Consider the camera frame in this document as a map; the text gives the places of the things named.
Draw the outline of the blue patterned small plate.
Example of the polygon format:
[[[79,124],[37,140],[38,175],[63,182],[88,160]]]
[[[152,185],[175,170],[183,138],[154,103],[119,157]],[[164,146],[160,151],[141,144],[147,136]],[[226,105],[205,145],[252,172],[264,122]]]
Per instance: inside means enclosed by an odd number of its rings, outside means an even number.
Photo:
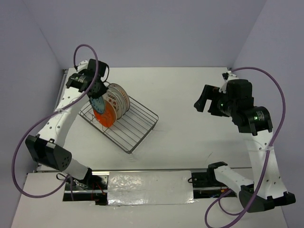
[[[103,114],[105,112],[105,102],[101,96],[98,98],[90,97],[89,102],[93,110],[96,111],[98,114]]]

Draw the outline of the orange plastic plate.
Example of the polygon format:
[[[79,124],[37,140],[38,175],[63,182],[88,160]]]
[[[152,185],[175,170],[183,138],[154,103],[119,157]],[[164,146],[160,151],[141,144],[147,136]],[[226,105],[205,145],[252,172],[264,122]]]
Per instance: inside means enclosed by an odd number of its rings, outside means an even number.
[[[98,113],[96,110],[93,110],[93,112],[97,121],[104,127],[111,127],[117,120],[116,111],[108,101],[105,101],[105,111],[103,114]]]

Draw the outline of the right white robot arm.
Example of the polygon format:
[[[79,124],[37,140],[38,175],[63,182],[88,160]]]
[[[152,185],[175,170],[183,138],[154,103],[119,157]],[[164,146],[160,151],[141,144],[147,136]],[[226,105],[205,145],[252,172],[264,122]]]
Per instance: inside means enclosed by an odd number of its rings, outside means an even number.
[[[254,105],[252,84],[230,71],[223,73],[221,87],[205,85],[194,107],[203,112],[206,101],[213,116],[230,117],[242,134],[249,154],[253,180],[233,171],[225,162],[210,164],[207,182],[224,184],[237,195],[248,213],[262,212],[294,204],[295,195],[287,190],[279,172],[273,148],[273,125],[269,111]]]

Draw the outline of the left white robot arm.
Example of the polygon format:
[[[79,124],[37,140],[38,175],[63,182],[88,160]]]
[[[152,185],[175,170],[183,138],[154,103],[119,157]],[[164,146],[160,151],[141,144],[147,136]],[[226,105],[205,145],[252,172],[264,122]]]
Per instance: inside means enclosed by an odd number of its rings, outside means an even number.
[[[76,184],[86,190],[98,180],[92,170],[77,160],[64,148],[65,140],[81,108],[89,102],[99,114],[105,112],[103,95],[107,87],[101,78],[109,66],[94,59],[78,65],[66,84],[62,99],[56,108],[57,114],[50,117],[36,136],[28,135],[25,144],[32,159],[76,179]]]

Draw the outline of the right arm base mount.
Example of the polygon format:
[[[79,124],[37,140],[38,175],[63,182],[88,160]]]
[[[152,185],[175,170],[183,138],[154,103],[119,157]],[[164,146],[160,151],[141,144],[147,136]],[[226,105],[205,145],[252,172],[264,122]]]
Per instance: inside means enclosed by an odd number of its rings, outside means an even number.
[[[188,183],[192,184],[194,199],[218,198],[228,191],[228,187],[215,180],[208,169],[205,171],[192,171]]]

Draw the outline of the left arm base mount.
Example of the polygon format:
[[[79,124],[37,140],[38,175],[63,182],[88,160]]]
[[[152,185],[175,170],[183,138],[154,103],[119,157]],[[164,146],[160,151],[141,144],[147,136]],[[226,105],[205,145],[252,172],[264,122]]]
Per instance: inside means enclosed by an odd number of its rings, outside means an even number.
[[[96,175],[87,185],[74,178],[68,178],[63,193],[63,202],[92,202],[94,205],[107,206],[108,175]]]

